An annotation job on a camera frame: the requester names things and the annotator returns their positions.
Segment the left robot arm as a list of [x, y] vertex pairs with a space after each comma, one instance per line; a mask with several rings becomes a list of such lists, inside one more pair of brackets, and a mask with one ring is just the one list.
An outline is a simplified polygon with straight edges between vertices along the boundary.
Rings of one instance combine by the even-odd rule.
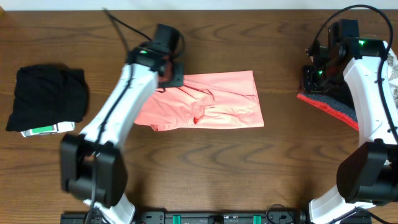
[[61, 223], [133, 223], [135, 206], [125, 194], [123, 159], [127, 136], [145, 102], [157, 91], [180, 87], [183, 35], [158, 24], [153, 39], [128, 49], [121, 75], [98, 114], [77, 135], [60, 143], [63, 191], [89, 206], [87, 213], [66, 212]]

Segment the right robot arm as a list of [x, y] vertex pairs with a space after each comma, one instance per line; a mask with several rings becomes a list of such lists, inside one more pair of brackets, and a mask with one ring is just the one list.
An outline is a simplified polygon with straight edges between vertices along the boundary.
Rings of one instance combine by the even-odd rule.
[[358, 148], [338, 167], [336, 184], [310, 201], [309, 223], [369, 223], [369, 209], [397, 201], [396, 104], [382, 58], [387, 43], [363, 39], [356, 20], [328, 29], [328, 45], [314, 42], [298, 97], [359, 132]]

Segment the coral pink t-shirt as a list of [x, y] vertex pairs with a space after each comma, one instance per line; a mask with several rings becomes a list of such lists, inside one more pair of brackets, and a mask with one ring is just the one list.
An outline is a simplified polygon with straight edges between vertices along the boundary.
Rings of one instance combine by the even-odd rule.
[[154, 131], [264, 126], [251, 70], [185, 75], [183, 86], [154, 93], [135, 123]]

